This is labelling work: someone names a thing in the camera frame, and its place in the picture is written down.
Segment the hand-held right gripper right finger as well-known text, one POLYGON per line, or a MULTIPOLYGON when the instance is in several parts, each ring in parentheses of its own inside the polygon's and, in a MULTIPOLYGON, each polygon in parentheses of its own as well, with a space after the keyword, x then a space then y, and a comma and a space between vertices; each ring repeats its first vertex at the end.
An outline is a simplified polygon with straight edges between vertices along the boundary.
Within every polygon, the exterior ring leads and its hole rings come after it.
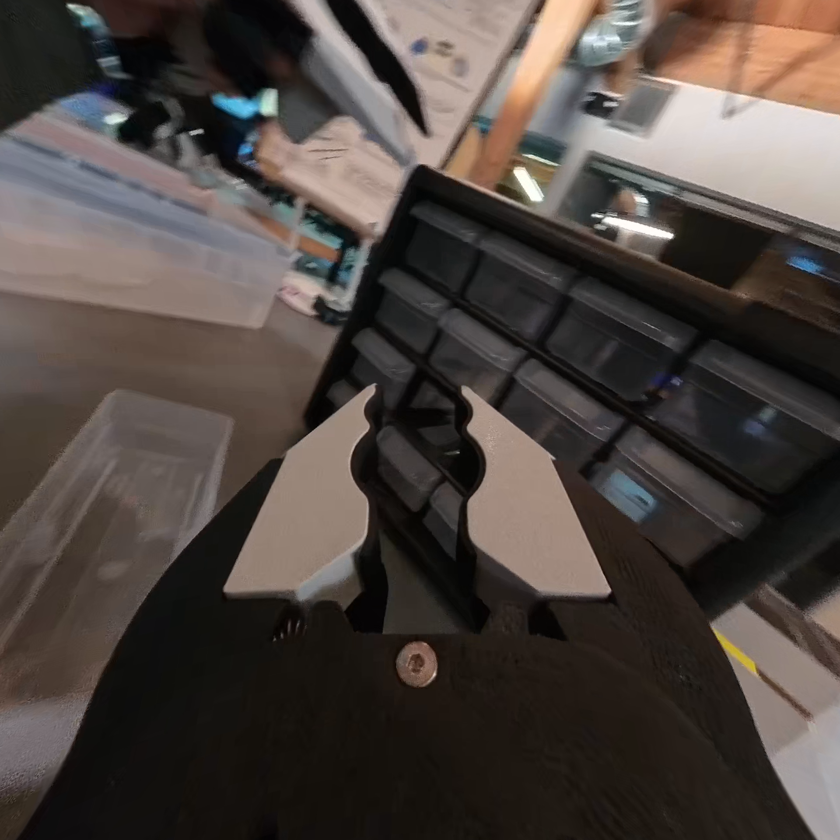
POLYGON ((612 594, 553 457, 467 386, 481 476, 465 501, 483 603, 604 602, 612 594))

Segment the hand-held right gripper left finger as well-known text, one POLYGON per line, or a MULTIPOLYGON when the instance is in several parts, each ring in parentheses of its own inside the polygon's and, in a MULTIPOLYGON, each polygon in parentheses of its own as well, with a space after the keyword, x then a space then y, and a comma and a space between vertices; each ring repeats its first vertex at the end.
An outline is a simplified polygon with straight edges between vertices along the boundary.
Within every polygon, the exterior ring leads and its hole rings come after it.
POLYGON ((376 385, 286 453, 224 584, 231 600, 352 603, 363 591, 371 504, 354 456, 372 437, 376 385))

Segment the long clear plastic drawer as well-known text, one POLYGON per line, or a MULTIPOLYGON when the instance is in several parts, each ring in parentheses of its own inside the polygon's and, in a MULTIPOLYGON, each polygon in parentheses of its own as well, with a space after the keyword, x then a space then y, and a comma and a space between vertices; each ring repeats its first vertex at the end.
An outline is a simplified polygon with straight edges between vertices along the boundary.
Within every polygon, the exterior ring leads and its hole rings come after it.
POLYGON ((2 531, 2 659, 113 644, 214 512, 234 427, 108 394, 2 531))

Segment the rows of small cabinet drawers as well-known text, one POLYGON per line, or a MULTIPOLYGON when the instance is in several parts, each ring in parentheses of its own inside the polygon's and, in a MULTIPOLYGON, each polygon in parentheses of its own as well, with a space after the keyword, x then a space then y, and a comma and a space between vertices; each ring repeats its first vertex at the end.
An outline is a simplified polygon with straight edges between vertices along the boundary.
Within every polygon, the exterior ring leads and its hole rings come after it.
POLYGON ((425 197, 324 387, 375 385, 385 475, 444 536, 468 387, 688 569, 838 483, 838 397, 584 269, 425 197))

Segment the black drawer cabinet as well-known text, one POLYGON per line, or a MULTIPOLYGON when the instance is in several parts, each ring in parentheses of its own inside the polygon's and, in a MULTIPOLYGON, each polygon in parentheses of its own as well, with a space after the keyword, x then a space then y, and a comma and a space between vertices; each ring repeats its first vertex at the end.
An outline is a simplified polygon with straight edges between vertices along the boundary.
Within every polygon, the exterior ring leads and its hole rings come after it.
MULTIPOLYGON (((815 324, 763 303, 746 301, 727 290, 696 279, 677 269, 661 266, 651 258, 634 255, 587 234, 567 223, 551 223, 426 166, 408 176, 381 242, 374 247, 364 269, 349 320, 343 327, 311 396, 305 417, 315 428, 334 412, 324 409, 324 387, 333 370, 342 368, 351 334, 361 317, 371 309, 371 279, 393 250, 401 218, 411 203, 431 198, 458 214, 511 234, 517 241, 556 255, 572 256, 584 269, 596 269, 598 277, 656 309, 698 327, 714 340, 753 355, 799 381, 838 397, 838 337, 815 324)), ((460 437, 458 465, 467 467, 467 485, 456 486, 457 501, 465 499, 478 479, 478 455, 460 437)), ((453 561, 444 559, 445 549, 434 543, 437 531, 427 527, 426 516, 402 505, 402 492, 391 481, 375 480, 386 521, 393 525, 407 547, 426 557, 422 568, 465 607, 458 593, 453 561)), ((674 565, 689 590, 708 614, 720 615, 747 599, 762 585, 771 584, 838 548, 838 483, 811 494, 793 511, 773 515, 740 545, 708 555, 688 569, 674 565)))

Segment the large clear storage bin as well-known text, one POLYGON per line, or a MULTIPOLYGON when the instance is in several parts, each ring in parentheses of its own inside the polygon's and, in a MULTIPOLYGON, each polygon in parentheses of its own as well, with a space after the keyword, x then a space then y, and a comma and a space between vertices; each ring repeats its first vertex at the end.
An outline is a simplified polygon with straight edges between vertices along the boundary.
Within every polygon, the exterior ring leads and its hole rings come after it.
POLYGON ((259 329, 291 251, 37 146, 2 140, 1 289, 259 329))

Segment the white poster board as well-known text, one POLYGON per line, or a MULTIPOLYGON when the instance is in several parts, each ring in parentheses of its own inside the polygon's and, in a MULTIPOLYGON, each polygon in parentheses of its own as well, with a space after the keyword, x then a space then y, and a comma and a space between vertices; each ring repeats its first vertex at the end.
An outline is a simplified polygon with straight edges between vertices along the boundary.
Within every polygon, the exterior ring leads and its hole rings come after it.
POLYGON ((530 24, 534 1, 382 1, 386 33, 409 59, 429 136, 408 124, 416 161, 440 167, 530 24))

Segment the wooden post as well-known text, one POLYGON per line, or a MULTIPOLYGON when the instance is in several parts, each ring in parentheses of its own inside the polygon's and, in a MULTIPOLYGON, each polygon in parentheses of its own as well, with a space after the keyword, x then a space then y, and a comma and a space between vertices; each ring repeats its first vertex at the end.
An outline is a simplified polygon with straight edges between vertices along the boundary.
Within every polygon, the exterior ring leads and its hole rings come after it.
POLYGON ((597 1, 543 4, 486 138, 468 129, 444 169, 448 175, 489 191, 496 189, 554 72, 568 59, 599 6, 597 1))

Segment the wall air vent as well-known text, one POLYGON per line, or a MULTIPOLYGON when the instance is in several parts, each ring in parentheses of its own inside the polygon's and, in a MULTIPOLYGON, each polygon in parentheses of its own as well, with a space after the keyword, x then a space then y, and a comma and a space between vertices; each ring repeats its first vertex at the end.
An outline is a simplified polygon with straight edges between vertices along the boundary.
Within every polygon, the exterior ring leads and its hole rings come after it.
POLYGON ((671 80, 640 77, 610 119, 615 131, 644 138, 653 132, 679 85, 671 80))

